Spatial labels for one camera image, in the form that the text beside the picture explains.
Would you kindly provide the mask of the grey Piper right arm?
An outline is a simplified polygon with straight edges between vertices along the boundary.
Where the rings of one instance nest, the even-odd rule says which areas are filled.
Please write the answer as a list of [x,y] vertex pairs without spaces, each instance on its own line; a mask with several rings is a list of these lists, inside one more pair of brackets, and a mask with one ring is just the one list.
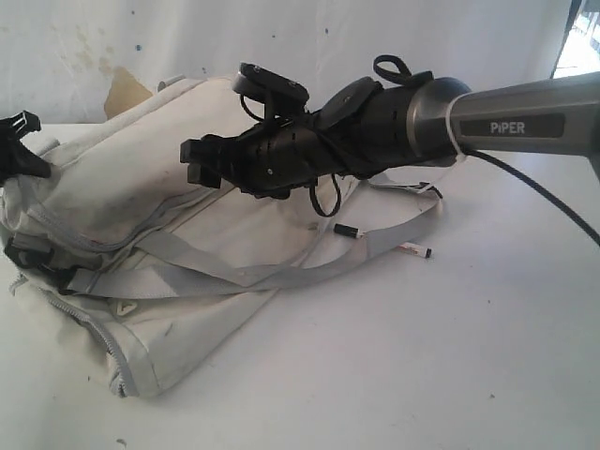
[[284,78],[239,75],[237,94],[260,102],[264,118],[233,137],[187,140],[187,180],[228,181],[255,197],[287,198],[325,175],[358,179],[414,165],[448,167],[472,150],[578,156],[599,164],[599,78],[545,80],[483,92],[454,78],[384,87],[353,82],[321,109]]

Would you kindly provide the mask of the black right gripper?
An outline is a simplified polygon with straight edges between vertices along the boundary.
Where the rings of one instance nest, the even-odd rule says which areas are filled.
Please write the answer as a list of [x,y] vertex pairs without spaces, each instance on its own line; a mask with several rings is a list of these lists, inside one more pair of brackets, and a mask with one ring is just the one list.
[[328,156],[316,134],[286,126],[271,134],[256,127],[236,137],[203,136],[180,145],[180,162],[187,164],[187,181],[221,188],[223,180],[242,192],[287,198],[294,188],[309,186],[325,175]]

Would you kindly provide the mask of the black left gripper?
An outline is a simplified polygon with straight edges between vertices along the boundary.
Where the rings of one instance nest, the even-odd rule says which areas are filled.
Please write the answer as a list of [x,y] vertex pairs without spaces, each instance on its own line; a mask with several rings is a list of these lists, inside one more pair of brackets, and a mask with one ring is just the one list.
[[29,133],[41,131],[37,115],[22,111],[0,120],[1,126],[1,177],[13,178],[28,175],[49,178],[51,166],[27,149],[20,140]]

